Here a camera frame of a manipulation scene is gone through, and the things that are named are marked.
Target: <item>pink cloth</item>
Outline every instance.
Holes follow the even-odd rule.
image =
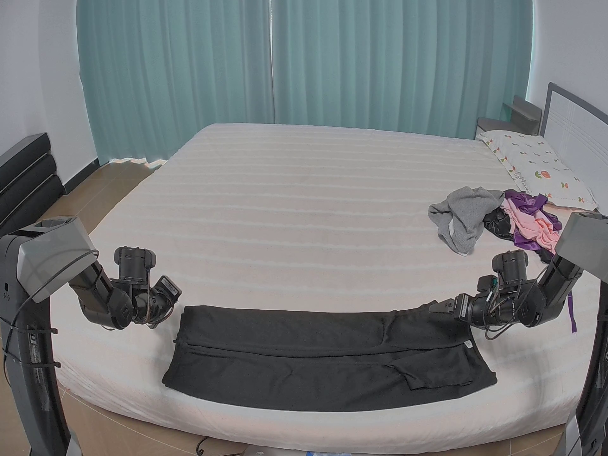
[[[553,230],[553,224],[542,211],[536,211],[534,216],[522,213],[510,199],[505,199],[500,207],[511,219],[511,233],[517,226],[524,238],[535,240],[541,247],[555,254],[559,233]]]

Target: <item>bed sheet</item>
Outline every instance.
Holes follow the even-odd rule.
[[[212,125],[123,199],[91,234],[117,277],[118,246],[152,249],[152,282],[183,290],[156,330],[105,331],[67,286],[51,298],[58,379],[104,409],[195,434],[305,451],[418,453],[515,437],[566,421],[589,363],[599,281],[554,321],[489,342],[498,383],[464,398],[373,412],[263,410],[195,399],[161,378],[185,305],[308,311],[409,309],[474,293],[513,245],[484,232],[463,257],[437,236],[431,203],[513,180],[480,141],[292,125]],[[528,276],[542,264],[530,256]]]

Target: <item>tiled floor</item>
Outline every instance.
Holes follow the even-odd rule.
[[[97,170],[44,215],[77,215],[91,232],[129,191],[153,171],[143,164],[111,163]],[[67,423],[79,437],[85,456],[183,456],[195,455],[200,435],[148,424],[92,406],[62,389]],[[552,427],[511,440],[455,449],[434,456],[549,456],[558,444],[563,426]],[[27,456],[29,445],[4,377],[0,376],[0,453]],[[246,445],[206,440],[205,456],[245,450]]]

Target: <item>headboard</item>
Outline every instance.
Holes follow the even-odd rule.
[[[46,133],[0,156],[0,237],[37,221],[63,194]]]
[[[608,115],[549,83],[541,135],[589,187],[608,213]]]

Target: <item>teal curtain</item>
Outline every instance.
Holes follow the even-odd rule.
[[[275,120],[473,138],[531,39],[532,0],[272,0]]]
[[[216,122],[274,122],[269,0],[78,0],[101,163],[168,159]]]

